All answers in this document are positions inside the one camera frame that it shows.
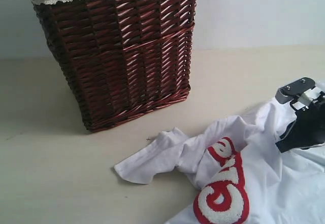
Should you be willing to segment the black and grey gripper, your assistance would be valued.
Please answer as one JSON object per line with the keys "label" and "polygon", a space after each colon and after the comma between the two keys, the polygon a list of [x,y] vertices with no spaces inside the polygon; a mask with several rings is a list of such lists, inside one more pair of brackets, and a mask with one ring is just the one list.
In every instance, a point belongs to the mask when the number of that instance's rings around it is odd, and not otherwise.
{"label": "black and grey gripper", "polygon": [[320,91],[315,99],[303,93],[289,104],[297,118],[276,142],[279,151],[324,146],[324,91]]}

